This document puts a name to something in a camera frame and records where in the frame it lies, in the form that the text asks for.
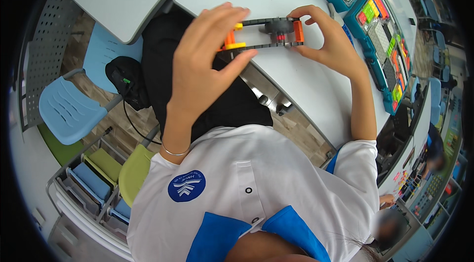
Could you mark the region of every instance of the black cable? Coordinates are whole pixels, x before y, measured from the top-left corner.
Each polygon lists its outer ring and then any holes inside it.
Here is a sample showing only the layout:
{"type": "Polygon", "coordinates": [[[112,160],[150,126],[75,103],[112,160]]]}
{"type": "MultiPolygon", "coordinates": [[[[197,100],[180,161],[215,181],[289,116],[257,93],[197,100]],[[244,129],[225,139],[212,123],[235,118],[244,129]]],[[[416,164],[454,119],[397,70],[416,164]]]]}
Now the black cable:
{"type": "Polygon", "coordinates": [[[128,92],[130,91],[130,87],[127,89],[127,91],[125,92],[125,94],[122,96],[122,99],[123,99],[123,111],[125,112],[125,116],[127,117],[128,121],[130,122],[130,124],[132,125],[133,129],[135,129],[135,131],[137,132],[137,134],[139,134],[141,137],[143,137],[145,140],[147,141],[150,141],[150,142],[153,142],[155,144],[158,144],[158,145],[161,145],[160,142],[157,142],[157,141],[154,141],[152,139],[149,139],[147,138],[145,135],[142,135],[138,129],[135,127],[135,125],[133,125],[132,123],[132,120],[130,120],[130,117],[128,117],[128,114],[127,114],[127,110],[125,109],[125,97],[127,96],[128,92]]]}

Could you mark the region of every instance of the silver bracelet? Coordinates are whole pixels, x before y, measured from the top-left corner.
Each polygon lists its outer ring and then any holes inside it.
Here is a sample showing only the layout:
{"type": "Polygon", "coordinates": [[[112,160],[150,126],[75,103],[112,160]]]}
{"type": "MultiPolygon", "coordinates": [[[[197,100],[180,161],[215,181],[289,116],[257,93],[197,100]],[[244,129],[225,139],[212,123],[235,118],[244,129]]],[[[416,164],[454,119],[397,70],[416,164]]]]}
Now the silver bracelet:
{"type": "Polygon", "coordinates": [[[171,152],[169,152],[169,151],[166,149],[166,147],[164,146],[164,143],[163,143],[163,141],[161,141],[161,147],[163,148],[163,150],[164,150],[166,153],[168,153],[168,154],[170,154],[170,155],[173,155],[173,156],[181,156],[181,155],[185,155],[185,154],[186,154],[186,153],[189,151],[189,147],[188,147],[188,148],[186,149],[186,151],[184,151],[184,152],[183,152],[183,153],[181,153],[181,154],[175,154],[175,153],[171,153],[171,152]]]}

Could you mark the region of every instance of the black pants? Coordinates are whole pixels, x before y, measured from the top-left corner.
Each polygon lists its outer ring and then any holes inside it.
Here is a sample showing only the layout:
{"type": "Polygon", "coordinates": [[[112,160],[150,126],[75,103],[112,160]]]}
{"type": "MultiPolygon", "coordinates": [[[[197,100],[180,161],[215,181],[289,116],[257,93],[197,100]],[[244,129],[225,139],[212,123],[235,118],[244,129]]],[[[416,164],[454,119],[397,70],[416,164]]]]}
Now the black pants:
{"type": "MultiPolygon", "coordinates": [[[[143,31],[142,70],[151,105],[163,136],[166,104],[171,98],[173,54],[192,17],[176,11],[153,19],[143,31]]],[[[215,58],[212,68],[220,70],[227,63],[215,58]]],[[[268,107],[260,105],[252,90],[240,78],[232,83],[196,120],[191,141],[217,126],[239,127],[246,124],[272,126],[268,107]]]]}

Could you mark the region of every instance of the black bag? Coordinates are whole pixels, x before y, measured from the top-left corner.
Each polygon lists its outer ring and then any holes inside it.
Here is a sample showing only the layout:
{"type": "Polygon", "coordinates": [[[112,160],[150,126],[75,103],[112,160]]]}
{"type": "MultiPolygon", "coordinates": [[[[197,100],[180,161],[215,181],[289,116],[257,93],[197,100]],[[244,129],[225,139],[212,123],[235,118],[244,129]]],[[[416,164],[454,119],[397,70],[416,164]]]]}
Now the black bag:
{"type": "Polygon", "coordinates": [[[119,56],[105,66],[107,78],[135,111],[151,106],[142,67],[135,59],[119,56]]]}

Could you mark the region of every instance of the person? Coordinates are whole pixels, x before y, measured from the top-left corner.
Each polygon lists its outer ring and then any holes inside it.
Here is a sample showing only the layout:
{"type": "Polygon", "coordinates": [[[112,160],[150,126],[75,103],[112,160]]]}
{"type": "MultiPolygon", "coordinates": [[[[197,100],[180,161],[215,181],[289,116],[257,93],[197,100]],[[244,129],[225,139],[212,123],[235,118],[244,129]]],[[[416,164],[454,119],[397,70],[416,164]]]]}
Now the person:
{"type": "Polygon", "coordinates": [[[141,65],[162,145],[131,209],[127,243],[137,262],[344,262],[369,236],[380,203],[366,64],[320,8],[288,15],[310,16],[305,24],[324,36],[321,49],[290,53],[348,77],[352,88],[353,141],[327,170],[315,168],[239,77],[258,51],[228,64],[216,57],[249,12],[225,3],[194,20],[170,13],[143,32],[141,65]]]}
{"type": "Polygon", "coordinates": [[[451,91],[456,86],[457,80],[455,80],[451,74],[449,74],[449,80],[447,82],[441,81],[441,88],[446,88],[451,91]]]}
{"type": "Polygon", "coordinates": [[[422,179],[427,179],[431,171],[442,171],[446,166],[443,139],[438,129],[431,122],[428,129],[427,145],[426,163],[420,166],[418,172],[422,179]]]}
{"type": "Polygon", "coordinates": [[[350,262],[362,262],[371,258],[367,255],[364,248],[379,248],[380,251],[386,251],[393,247],[402,239],[407,229],[407,221],[403,214],[397,210],[390,209],[395,204],[395,197],[392,194],[386,194],[379,197],[380,211],[382,214],[378,218],[373,218],[376,225],[371,228],[374,234],[370,234],[369,238],[362,245],[350,262]]]}

